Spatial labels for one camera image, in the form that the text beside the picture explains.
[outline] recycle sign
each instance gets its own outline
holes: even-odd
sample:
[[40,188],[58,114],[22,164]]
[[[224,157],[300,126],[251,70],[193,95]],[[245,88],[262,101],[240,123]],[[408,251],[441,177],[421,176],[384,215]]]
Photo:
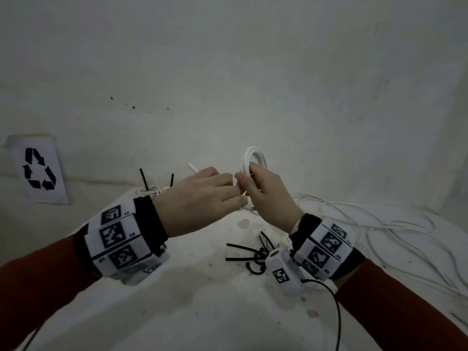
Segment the recycle sign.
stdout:
[[55,183],[57,182],[57,179],[49,166],[46,167],[44,171],[49,177],[50,181],[43,180],[41,183],[38,180],[32,180],[33,172],[31,170],[30,165],[32,165],[33,156],[39,165],[45,166],[45,159],[43,156],[41,156],[41,154],[39,154],[36,148],[26,148],[25,160],[27,164],[23,166],[25,178],[27,179],[27,181],[33,188],[38,188],[38,189],[45,188],[47,191],[55,189]]

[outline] orange sleeve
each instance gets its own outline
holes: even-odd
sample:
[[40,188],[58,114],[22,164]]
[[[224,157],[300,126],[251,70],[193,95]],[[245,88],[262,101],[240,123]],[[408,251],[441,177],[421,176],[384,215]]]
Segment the orange sleeve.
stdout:
[[366,260],[336,298],[384,350],[468,350],[468,336],[436,308]]
[[99,277],[78,261],[69,236],[0,267],[0,350],[12,350]]

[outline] paper sign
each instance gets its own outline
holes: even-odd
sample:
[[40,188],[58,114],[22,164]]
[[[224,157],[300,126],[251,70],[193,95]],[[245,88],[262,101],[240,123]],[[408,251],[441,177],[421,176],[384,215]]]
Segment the paper sign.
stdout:
[[34,202],[68,203],[55,144],[46,136],[10,136],[5,147]]

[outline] dirt spot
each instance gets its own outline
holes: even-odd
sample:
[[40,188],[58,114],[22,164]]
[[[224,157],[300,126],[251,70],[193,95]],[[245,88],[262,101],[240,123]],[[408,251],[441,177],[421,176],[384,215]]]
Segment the dirt spot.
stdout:
[[319,312],[317,312],[316,310],[313,310],[313,309],[308,309],[307,310],[307,315],[308,315],[309,318],[315,319],[315,318],[319,317]]
[[240,222],[237,222],[237,226],[240,229],[247,229],[249,227],[249,225],[250,225],[250,220],[248,220],[248,219],[243,219]]

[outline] left hand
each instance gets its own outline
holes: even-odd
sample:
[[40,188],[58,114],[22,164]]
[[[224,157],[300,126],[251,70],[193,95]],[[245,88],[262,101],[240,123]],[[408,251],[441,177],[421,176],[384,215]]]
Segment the left hand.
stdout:
[[247,204],[247,197],[233,186],[231,174],[207,167],[153,197],[166,234],[188,234],[212,224]]

